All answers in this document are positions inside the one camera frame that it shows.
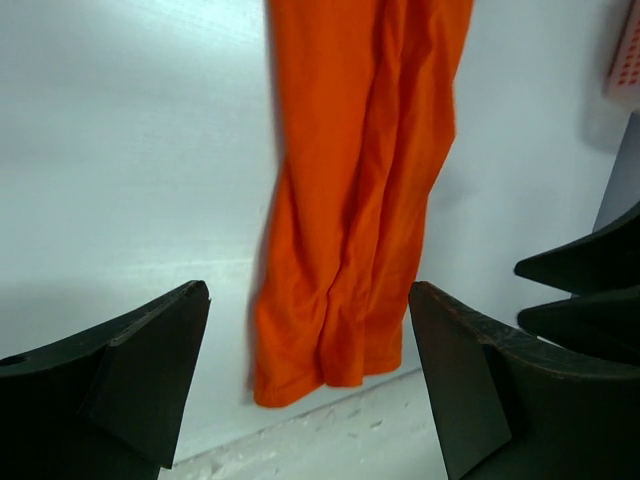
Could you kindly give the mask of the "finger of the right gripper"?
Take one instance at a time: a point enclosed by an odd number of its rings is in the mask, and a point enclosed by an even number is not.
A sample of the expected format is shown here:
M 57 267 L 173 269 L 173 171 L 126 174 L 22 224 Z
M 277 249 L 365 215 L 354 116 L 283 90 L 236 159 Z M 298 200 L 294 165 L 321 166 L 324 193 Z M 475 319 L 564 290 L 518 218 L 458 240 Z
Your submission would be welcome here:
M 639 287 L 572 297 L 519 312 L 527 333 L 573 352 L 639 364 Z
M 569 244 L 519 261 L 514 273 L 575 295 L 639 284 L 639 206 Z

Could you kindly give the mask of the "orange t shirt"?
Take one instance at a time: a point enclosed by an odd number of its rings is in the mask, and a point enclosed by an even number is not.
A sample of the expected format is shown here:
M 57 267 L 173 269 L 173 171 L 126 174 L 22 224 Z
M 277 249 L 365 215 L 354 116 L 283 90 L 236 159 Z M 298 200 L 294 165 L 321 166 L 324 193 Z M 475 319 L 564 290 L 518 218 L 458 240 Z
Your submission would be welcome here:
M 254 304 L 255 402 L 402 362 L 469 1 L 272 1 L 284 158 Z

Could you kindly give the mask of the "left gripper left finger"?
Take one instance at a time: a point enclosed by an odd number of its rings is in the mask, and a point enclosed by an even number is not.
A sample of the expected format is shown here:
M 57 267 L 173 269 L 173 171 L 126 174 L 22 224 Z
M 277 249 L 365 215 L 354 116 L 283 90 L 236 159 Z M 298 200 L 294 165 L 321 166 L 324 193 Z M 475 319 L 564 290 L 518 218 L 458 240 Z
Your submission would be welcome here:
M 4 479 L 156 479 L 174 464 L 210 295 L 189 281 L 1 361 Z

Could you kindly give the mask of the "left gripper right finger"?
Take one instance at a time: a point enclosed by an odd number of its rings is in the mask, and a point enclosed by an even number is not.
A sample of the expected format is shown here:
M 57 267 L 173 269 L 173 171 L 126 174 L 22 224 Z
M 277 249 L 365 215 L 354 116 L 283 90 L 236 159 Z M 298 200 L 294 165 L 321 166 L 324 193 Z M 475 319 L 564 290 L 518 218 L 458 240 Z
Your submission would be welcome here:
M 409 309 L 451 479 L 635 479 L 639 370 L 554 346 L 428 282 Z

